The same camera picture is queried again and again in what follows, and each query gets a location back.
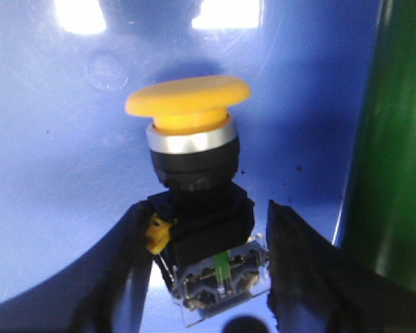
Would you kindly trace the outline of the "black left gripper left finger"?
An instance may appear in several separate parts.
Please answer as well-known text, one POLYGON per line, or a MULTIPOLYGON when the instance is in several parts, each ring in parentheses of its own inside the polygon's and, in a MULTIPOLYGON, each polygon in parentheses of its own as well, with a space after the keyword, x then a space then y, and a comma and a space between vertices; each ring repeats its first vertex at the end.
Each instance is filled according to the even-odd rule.
POLYGON ((123 215, 120 223, 128 230, 122 242, 104 268, 103 276, 74 309, 68 324, 69 332, 113 332, 116 304, 131 282, 130 309, 133 315, 131 332, 138 332, 144 312, 153 255, 146 249, 146 230, 154 209, 150 203, 136 203, 123 215))

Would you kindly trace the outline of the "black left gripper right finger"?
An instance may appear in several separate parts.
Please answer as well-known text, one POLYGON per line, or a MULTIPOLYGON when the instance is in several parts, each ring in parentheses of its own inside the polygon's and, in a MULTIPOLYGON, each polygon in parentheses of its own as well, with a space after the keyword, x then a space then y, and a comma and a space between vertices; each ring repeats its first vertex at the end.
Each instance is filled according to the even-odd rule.
POLYGON ((271 288, 278 332, 416 332, 416 293, 363 268, 296 211, 268 204, 271 288))

